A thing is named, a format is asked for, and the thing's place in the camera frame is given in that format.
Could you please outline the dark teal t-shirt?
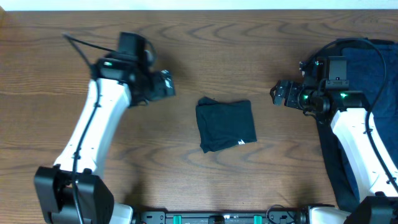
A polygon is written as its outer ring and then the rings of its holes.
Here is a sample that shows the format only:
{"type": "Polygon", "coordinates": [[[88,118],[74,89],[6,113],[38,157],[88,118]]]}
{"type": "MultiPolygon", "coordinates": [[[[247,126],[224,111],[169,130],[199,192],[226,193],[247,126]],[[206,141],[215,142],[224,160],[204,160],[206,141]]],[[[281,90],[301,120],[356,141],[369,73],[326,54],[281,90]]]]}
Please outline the dark teal t-shirt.
{"type": "Polygon", "coordinates": [[[204,153],[257,141],[249,100],[224,103],[203,97],[195,112],[204,153]]]}

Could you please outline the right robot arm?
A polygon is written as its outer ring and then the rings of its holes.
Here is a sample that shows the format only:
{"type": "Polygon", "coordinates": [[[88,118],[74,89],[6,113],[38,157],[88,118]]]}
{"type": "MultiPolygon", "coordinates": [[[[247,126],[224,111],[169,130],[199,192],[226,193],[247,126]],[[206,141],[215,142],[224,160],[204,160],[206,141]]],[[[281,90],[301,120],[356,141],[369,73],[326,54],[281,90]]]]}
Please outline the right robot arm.
{"type": "Polygon", "coordinates": [[[353,212],[317,205],[307,209],[307,223],[397,223],[397,167],[377,131],[361,91],[328,87],[328,80],[308,86],[280,80],[270,90],[275,105],[303,111],[331,128],[353,171],[359,205],[353,212]]]}

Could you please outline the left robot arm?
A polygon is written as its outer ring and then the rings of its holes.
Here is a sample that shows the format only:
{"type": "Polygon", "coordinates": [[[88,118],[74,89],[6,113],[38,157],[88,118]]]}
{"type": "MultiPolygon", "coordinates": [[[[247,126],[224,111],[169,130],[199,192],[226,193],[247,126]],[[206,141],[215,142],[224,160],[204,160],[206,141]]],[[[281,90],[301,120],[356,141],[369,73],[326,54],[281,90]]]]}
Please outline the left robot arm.
{"type": "Polygon", "coordinates": [[[101,58],[74,132],[52,167],[40,166],[34,185],[46,223],[132,223],[134,210],[117,203],[103,182],[106,156],[124,112],[175,95],[172,74],[147,62],[101,58]]]}

